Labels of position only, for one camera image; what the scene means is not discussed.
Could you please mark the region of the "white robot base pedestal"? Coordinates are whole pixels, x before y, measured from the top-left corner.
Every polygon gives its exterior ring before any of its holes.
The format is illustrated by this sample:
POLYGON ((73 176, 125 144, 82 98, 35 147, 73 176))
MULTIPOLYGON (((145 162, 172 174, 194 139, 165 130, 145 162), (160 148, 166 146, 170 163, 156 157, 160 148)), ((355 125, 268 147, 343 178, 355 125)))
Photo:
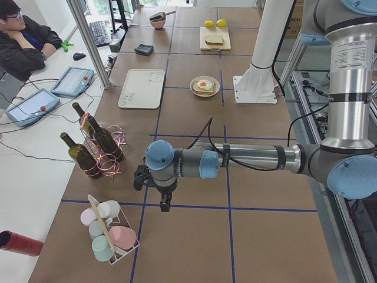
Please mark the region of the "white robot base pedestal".
POLYGON ((234 76, 234 96, 238 104, 276 104, 273 64, 280 40, 294 9, 295 1, 267 1, 249 69, 234 76))

